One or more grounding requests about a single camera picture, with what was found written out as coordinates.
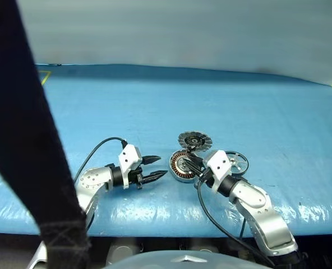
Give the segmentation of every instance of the white wall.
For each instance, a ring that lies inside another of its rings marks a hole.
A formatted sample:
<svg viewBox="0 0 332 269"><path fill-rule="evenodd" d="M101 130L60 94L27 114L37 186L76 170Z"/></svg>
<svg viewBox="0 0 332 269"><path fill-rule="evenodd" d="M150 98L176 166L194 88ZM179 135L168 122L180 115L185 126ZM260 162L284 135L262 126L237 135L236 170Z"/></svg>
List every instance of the white wall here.
<svg viewBox="0 0 332 269"><path fill-rule="evenodd" d="M270 72L332 84L332 0L19 0L38 63Z"/></svg>

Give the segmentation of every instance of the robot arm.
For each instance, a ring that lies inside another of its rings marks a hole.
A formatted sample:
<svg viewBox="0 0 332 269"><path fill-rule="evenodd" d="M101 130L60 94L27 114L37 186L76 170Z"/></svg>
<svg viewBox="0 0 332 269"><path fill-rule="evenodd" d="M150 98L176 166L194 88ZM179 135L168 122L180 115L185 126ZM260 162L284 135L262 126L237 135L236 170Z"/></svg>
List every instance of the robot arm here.
<svg viewBox="0 0 332 269"><path fill-rule="evenodd" d="M119 166L109 164L84 172L75 188L80 207L86 213L86 227L89 228L92 223L98 203L97 192L100 188L105 187L106 191L109 192L117 186L123 186L124 189L127 189L130 184L136 184L137 188L141 189L143 184L161 178L167 171L155 171L150 175L143 176L140 165L151 164L160 159L158 156L142 157L137 147L127 144L118 157ZM47 262L47 249L43 242L39 245L26 269L35 268L39 262Z"/></svg>
<svg viewBox="0 0 332 269"><path fill-rule="evenodd" d="M298 245L282 217L273 209L271 199L262 188L232 176L231 163L223 150L213 151L201 171L200 158L190 156L186 163L214 193L219 192L235 204L247 220L253 237L263 254L275 264L302 263Z"/></svg>

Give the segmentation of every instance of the wrinkled plastic sheet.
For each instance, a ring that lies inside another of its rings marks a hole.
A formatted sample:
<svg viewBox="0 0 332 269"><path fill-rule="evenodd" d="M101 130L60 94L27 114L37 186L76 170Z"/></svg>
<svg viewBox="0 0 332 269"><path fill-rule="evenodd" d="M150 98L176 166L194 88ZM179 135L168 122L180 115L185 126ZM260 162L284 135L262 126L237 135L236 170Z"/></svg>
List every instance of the wrinkled plastic sheet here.
<svg viewBox="0 0 332 269"><path fill-rule="evenodd" d="M126 138L143 155L162 157L146 166L145 174L166 169L179 149L178 135L195 129L212 138L212 149L247 156L245 177L269 193L295 235L332 234L331 87L280 76L186 68L41 70L52 72L44 88L73 174L91 149L110 136ZM119 142L107 143L86 167L117 163L120 150ZM211 214L237 235L243 219L236 208L207 187L202 193ZM204 215L193 185L170 174L142 190L131 186L99 194L90 235L223 236ZM0 233L38 233L1 177Z"/></svg>
<svg viewBox="0 0 332 269"><path fill-rule="evenodd" d="M193 67L332 85L330 0L18 0L38 63Z"/></svg>

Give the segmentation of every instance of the blue fabric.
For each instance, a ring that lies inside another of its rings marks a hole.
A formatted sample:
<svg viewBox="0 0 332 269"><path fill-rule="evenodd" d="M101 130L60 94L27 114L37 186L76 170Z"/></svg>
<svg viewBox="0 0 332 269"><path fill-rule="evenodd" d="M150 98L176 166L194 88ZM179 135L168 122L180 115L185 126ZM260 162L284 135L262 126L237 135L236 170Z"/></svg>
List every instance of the blue fabric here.
<svg viewBox="0 0 332 269"><path fill-rule="evenodd" d="M212 138L212 149L247 156L250 168L245 177L269 193L295 235L332 234L330 86L188 68L109 65L40 70L52 72L44 88L73 174L91 149L110 136L127 139L143 155L162 157L146 166L145 174L166 169L179 149L178 135L199 130ZM120 150L119 142L107 143L86 167L116 164ZM206 187L202 193L211 214L237 235L242 219L234 206ZM0 233L37 232L0 178ZM131 186L100 192L89 234L223 236L203 214L193 185L170 174L139 191Z"/></svg>

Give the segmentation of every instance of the pulley wheel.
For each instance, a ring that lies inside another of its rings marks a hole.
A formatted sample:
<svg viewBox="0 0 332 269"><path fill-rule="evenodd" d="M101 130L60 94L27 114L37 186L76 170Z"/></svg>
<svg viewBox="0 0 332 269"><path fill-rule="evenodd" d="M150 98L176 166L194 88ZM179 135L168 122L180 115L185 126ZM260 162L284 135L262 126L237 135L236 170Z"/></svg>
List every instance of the pulley wheel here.
<svg viewBox="0 0 332 269"><path fill-rule="evenodd" d="M231 172L234 176L244 175L248 169L249 163L247 158L241 153L235 151L225 151L231 163Z"/></svg>
<svg viewBox="0 0 332 269"><path fill-rule="evenodd" d="M181 147L190 151L206 151L212 146L211 138L197 131L181 133L178 136L178 142Z"/></svg>
<svg viewBox="0 0 332 269"><path fill-rule="evenodd" d="M193 183L195 174L185 164L185 159L190 160L187 157L186 150L179 150L172 154L170 158L170 172L174 178L184 183Z"/></svg>

